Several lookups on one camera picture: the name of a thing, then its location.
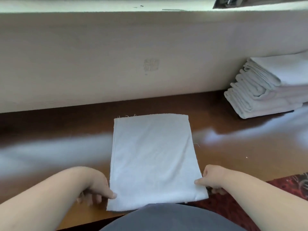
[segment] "hardwood floor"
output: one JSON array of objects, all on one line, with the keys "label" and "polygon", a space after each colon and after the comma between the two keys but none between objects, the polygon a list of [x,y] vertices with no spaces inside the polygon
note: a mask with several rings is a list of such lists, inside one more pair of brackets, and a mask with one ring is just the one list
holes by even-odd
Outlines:
[{"label": "hardwood floor", "polygon": [[[0,203],[62,169],[84,165],[109,177],[113,119],[189,116],[200,169],[219,164],[271,180],[308,171],[308,106],[240,119],[223,92],[0,114]],[[73,205],[59,228],[119,214]]]}]

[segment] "right hand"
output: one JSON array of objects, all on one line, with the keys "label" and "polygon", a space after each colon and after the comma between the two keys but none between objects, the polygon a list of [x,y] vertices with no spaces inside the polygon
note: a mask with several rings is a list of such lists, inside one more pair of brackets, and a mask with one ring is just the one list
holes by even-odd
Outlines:
[{"label": "right hand", "polygon": [[203,177],[195,180],[195,184],[212,188],[222,188],[229,169],[218,165],[207,165]]}]

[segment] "hand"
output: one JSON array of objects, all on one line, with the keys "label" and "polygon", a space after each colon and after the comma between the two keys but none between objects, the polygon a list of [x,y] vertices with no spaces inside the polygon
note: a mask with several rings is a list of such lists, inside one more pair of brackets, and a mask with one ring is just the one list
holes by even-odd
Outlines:
[{"label": "hand", "polygon": [[110,190],[107,178],[102,172],[88,167],[83,168],[88,175],[89,186],[77,198],[78,203],[85,201],[88,206],[91,206],[93,203],[101,203],[102,197],[108,199],[117,197],[117,194]]},{"label": "hand", "polygon": [[223,187],[223,182],[229,169],[218,165],[207,165],[203,172],[203,177],[195,180],[195,184],[219,189]]}]

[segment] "red rug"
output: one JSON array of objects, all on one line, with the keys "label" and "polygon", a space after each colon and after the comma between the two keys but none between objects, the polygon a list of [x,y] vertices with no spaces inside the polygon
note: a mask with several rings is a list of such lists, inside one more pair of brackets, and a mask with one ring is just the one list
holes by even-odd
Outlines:
[{"label": "red rug", "polygon": [[[308,173],[279,178],[269,181],[268,183],[282,190],[285,190],[291,194],[294,194],[300,198],[308,200]],[[260,231],[260,229],[252,221],[252,219],[250,219],[250,217],[244,212],[244,210],[229,194],[226,195],[213,194],[210,195],[210,197],[206,200],[198,202],[190,202],[187,205],[207,209],[212,212],[218,213],[223,217],[227,218],[228,220],[240,225],[241,227],[243,227],[248,231]],[[105,219],[62,230],[99,231],[104,226],[108,225],[117,218],[119,217]]]}]

